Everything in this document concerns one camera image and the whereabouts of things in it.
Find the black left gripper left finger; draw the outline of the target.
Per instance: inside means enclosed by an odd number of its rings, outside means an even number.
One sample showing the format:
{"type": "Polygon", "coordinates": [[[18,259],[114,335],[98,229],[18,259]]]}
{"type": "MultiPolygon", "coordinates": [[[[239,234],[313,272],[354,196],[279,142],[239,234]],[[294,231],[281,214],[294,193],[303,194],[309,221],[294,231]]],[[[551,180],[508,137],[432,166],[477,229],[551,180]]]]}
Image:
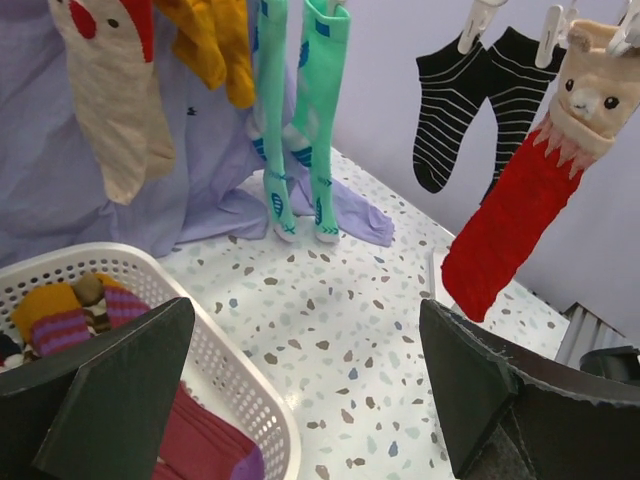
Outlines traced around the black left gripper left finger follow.
{"type": "Polygon", "coordinates": [[[150,478],[194,321],[175,298],[2,373],[2,478],[150,478]]]}

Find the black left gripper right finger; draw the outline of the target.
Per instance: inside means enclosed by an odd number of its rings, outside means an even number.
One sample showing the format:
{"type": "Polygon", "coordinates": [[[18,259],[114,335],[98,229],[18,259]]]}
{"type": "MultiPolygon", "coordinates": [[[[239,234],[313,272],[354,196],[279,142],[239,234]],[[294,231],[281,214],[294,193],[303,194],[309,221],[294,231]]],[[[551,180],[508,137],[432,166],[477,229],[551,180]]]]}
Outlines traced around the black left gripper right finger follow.
{"type": "Polygon", "coordinates": [[[434,300],[419,330],[455,478],[638,478],[637,386],[545,358],[434,300]]]}

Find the maroon purple striped sock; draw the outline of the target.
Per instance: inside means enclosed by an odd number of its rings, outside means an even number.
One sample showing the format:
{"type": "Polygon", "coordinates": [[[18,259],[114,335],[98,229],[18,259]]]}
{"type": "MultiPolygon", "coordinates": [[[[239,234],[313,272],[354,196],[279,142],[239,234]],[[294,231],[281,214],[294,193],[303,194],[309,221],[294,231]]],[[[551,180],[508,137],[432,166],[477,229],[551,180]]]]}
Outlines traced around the maroon purple striped sock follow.
{"type": "Polygon", "coordinates": [[[150,307],[134,293],[118,286],[106,285],[104,298],[112,328],[125,325],[150,310],[150,307]]]}
{"type": "Polygon", "coordinates": [[[29,292],[11,314],[11,320],[39,357],[91,338],[84,310],[66,283],[44,285],[29,292]]]}

